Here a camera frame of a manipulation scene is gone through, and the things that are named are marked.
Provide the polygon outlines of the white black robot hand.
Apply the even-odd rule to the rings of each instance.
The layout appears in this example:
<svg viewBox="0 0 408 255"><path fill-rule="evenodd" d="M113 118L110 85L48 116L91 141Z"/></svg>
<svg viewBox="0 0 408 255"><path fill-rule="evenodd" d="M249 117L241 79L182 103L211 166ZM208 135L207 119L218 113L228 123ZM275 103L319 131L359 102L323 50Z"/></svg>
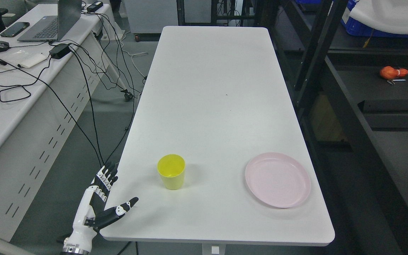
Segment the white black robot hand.
<svg viewBox="0 0 408 255"><path fill-rule="evenodd" d="M115 165L109 161L96 173L81 198L73 220L73 232L63 242L62 255L88 255L92 251L92 240L100 230L125 216L138 202L139 198L133 197L128 202L103 209L118 180L117 173Z"/></svg>

